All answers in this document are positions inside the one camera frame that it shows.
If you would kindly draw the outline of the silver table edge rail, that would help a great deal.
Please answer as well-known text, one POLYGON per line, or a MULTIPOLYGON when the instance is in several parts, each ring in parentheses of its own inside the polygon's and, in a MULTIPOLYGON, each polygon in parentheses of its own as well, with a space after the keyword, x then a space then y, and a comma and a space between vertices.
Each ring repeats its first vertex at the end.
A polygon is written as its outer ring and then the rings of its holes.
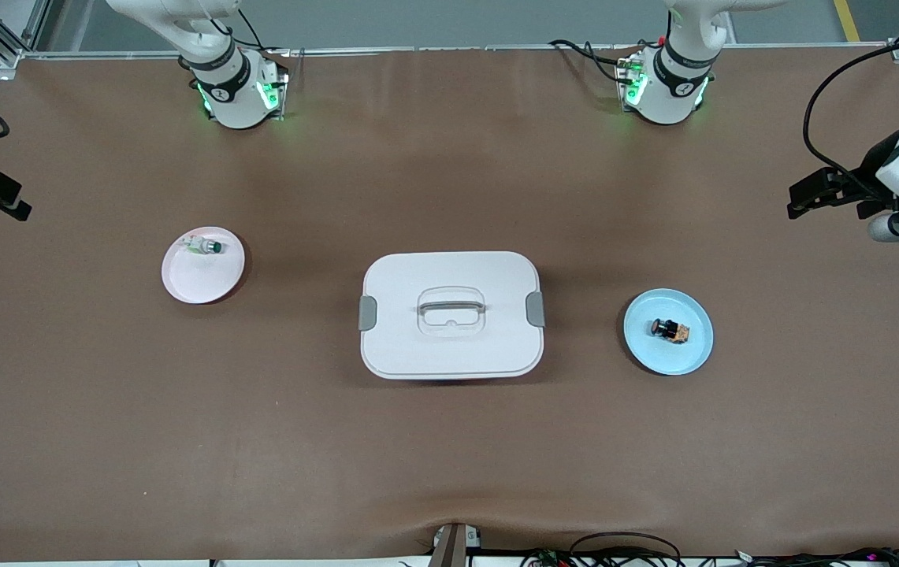
MULTIPOLYGON (((884 42, 854 43, 727 43, 722 52, 732 50, 762 50, 762 48, 879 48, 884 42)), ((547 51, 553 50, 549 44, 489 44, 489 46, 437 47, 437 46, 386 46, 356 48, 273 48, 268 54, 277 57, 357 57, 386 53, 503 53, 504 51, 547 51)), ((147 61, 175 60, 179 54, 175 50, 132 50, 132 51, 28 51, 20 55, 18 61, 147 61)))

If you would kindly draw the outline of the light blue round plate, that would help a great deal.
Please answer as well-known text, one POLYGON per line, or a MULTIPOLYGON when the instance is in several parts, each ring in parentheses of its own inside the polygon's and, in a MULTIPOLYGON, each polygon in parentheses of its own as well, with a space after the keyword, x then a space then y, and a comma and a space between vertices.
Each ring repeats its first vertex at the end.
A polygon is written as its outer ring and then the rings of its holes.
POLYGON ((637 362, 662 376, 686 376, 701 369, 715 348, 715 327, 704 307, 672 288, 654 288, 637 295, 626 307, 621 331, 637 362), (690 327, 689 341, 673 344, 653 336, 650 326, 658 318, 690 327))

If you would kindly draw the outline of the brown table cover mat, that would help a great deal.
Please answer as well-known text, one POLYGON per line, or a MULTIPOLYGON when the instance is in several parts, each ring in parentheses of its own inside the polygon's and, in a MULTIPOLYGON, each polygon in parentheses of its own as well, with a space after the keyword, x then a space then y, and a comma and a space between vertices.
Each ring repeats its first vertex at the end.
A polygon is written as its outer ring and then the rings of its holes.
POLYGON ((0 171, 32 204, 0 213, 0 562, 414 555, 452 521, 490 547, 899 548, 899 244, 853 207, 786 216, 807 100, 856 54, 732 50, 677 127, 554 50, 306 57, 249 132, 175 61, 23 62, 0 82, 0 171), (207 226, 243 279, 185 304, 162 258, 207 226), (435 250, 534 263, 535 369, 364 366, 364 272, 435 250), (701 369, 626 348, 654 288, 711 317, 701 369))

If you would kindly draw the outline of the white lidded storage box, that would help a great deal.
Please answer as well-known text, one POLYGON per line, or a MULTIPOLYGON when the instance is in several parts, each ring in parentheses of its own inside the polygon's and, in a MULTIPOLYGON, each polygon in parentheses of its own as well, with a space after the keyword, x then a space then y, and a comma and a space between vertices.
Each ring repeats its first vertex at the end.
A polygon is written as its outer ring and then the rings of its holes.
POLYGON ((385 380, 524 376, 545 326, 538 270, 517 252, 390 254, 364 273, 360 357, 385 380))

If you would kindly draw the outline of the orange push-button switch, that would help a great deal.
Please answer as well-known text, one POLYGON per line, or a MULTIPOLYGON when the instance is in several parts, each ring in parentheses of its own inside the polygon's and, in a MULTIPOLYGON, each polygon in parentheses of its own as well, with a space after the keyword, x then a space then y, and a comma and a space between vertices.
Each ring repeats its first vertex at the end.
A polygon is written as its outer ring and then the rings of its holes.
POLYGON ((690 327, 670 319, 658 318, 651 323, 650 333, 669 343, 686 344, 690 337, 690 327))

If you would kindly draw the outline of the pink round plate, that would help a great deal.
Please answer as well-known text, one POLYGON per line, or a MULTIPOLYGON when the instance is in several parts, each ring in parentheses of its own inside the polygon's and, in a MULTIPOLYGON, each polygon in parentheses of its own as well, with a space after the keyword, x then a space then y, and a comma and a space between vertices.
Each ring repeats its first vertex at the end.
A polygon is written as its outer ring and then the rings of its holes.
POLYGON ((185 304, 213 304, 232 293, 245 270, 245 248, 240 237, 225 228, 207 226, 185 232, 162 258, 162 286, 185 304), (179 241, 190 234, 203 235, 223 244, 222 254, 190 254, 179 241))

